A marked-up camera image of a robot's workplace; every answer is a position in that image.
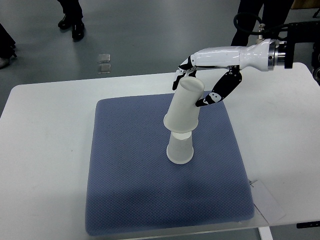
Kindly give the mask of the white robotic hand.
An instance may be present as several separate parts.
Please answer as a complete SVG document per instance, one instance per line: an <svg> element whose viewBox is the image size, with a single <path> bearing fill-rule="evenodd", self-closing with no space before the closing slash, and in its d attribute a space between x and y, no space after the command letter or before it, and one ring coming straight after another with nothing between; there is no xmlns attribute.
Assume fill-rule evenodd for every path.
<svg viewBox="0 0 320 240"><path fill-rule="evenodd" d="M274 68L275 41L266 39L252 46L225 46L211 47L197 51L189 56L178 66L175 72L172 90L178 88L180 80L187 77L196 77L194 67L229 67L214 85L212 91L204 98L199 99L196 107L203 107L224 100L241 82L243 70L247 67L255 68L262 72Z"/></svg>

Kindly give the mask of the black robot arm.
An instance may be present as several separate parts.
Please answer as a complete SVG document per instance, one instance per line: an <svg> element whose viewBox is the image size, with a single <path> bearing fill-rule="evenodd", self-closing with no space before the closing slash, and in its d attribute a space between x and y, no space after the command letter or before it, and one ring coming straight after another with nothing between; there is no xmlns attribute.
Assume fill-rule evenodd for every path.
<svg viewBox="0 0 320 240"><path fill-rule="evenodd" d="M284 40L266 38L252 46L211 47L190 55L178 66L172 88L176 90L183 77L195 77L198 68L228 68L214 85L212 91L196 102L197 107L207 106L224 100L242 81L240 71L252 67L262 72L272 71L275 66L291 69L294 62L295 46L312 43L312 76L320 81L320 23L307 21L288 23L276 28L286 30Z"/></svg>

